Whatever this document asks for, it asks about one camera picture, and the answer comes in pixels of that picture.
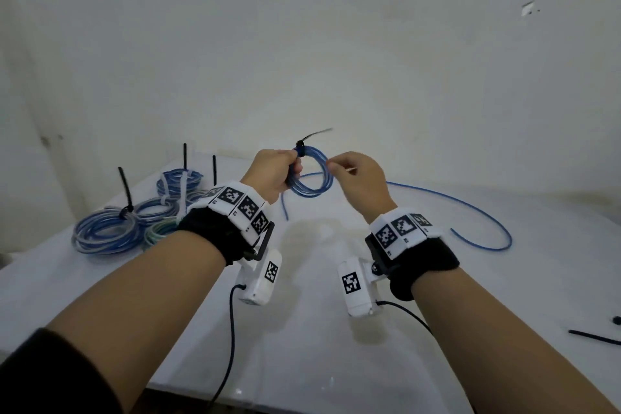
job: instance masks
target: table surface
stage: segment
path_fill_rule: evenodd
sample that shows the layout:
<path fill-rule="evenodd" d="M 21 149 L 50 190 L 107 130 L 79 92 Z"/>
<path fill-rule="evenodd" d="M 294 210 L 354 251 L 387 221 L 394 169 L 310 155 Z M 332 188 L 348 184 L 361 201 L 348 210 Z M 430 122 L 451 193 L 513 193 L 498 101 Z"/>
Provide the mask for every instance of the table surface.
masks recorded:
<path fill-rule="evenodd" d="M 219 182 L 239 179 L 249 164 L 219 156 Z M 192 166 L 205 175 L 203 187 L 210 186 L 211 156 L 197 154 Z M 158 175 L 132 188 L 135 202 L 156 195 Z M 509 229 L 514 245 L 503 253 L 477 250 L 451 233 L 446 240 L 472 277 L 621 407 L 621 349 L 567 333 L 621 338 L 621 329 L 610 323 L 621 313 L 621 228 L 589 210 L 540 197 L 430 188 L 481 207 Z M 400 205 L 416 206 L 434 224 L 454 227 L 474 242 L 505 242 L 493 223 L 465 206 L 420 191 L 391 192 Z M 271 243 L 283 254 L 281 275 L 267 306 L 235 303 L 235 361 L 222 402 L 322 414 L 471 412 L 439 346 L 413 318 L 389 307 L 372 318 L 347 316 L 337 265 L 350 256 L 370 256 L 363 241 L 368 228 L 338 184 L 319 198 L 287 192 L 285 199 L 291 221 L 284 221 L 278 204 L 269 211 L 276 223 Z M 111 204 L 123 206 L 124 198 Z M 58 233 L 0 270 L 4 354 L 139 252 L 84 256 L 71 247 L 71 232 Z M 229 358 L 227 299 L 238 268 L 225 269 L 150 387 L 204 398 L 215 392 Z M 378 288 L 382 298 L 395 301 L 386 281 Z M 420 315 L 414 302 L 404 305 Z"/>

